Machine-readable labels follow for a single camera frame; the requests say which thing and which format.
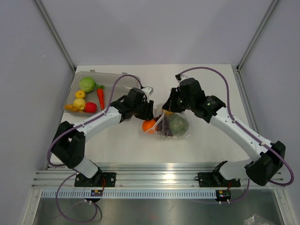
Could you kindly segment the green netted melon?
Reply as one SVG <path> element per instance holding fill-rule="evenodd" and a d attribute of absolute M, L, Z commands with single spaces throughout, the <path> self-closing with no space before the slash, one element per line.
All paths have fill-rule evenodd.
<path fill-rule="evenodd" d="M 189 129 L 189 122 L 181 114 L 172 114 L 168 117 L 169 129 L 174 136 L 184 136 Z"/>

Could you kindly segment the purple grape bunch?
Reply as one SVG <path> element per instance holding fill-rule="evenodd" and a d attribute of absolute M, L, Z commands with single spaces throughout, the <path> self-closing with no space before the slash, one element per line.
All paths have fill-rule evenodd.
<path fill-rule="evenodd" d="M 163 119 L 157 124 L 155 131 L 159 136 L 173 137 L 173 132 L 170 130 L 168 116 L 159 115 L 154 120 L 157 122 L 161 117 Z"/>

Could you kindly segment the clear zip top bag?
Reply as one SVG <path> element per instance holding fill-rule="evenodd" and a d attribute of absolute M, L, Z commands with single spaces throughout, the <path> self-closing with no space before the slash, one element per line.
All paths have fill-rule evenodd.
<path fill-rule="evenodd" d="M 154 119 L 144 120 L 140 125 L 140 133 L 165 139 L 187 138 L 190 135 L 190 124 L 185 113 L 166 111 L 162 106 L 154 106 Z"/>

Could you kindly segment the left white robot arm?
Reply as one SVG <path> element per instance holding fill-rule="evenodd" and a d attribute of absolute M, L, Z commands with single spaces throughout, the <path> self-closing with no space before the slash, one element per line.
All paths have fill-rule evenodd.
<path fill-rule="evenodd" d="M 101 182 L 101 169 L 85 156 L 85 144 L 93 136 L 106 128 L 122 123 L 135 116 L 141 120 L 151 120 L 153 104 L 151 87 L 132 88 L 127 95 L 109 104 L 103 111 L 76 124 L 61 123 L 50 146 L 50 152 L 63 165 L 82 174 L 92 187 Z"/>

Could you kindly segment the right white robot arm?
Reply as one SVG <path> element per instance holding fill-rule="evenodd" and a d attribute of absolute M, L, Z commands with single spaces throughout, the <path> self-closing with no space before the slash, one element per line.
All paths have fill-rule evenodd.
<path fill-rule="evenodd" d="M 196 117 L 228 135 L 249 156 L 248 160 L 223 161 L 218 164 L 212 178 L 219 186 L 229 180 L 242 178 L 249 178 L 257 185 L 264 186 L 283 166 L 279 159 L 285 155 L 283 143 L 272 143 L 239 120 L 234 120 L 228 106 L 216 96 L 205 95 L 200 83 L 194 78 L 184 79 L 178 87 L 172 88 L 163 109 L 173 113 L 192 111 Z"/>

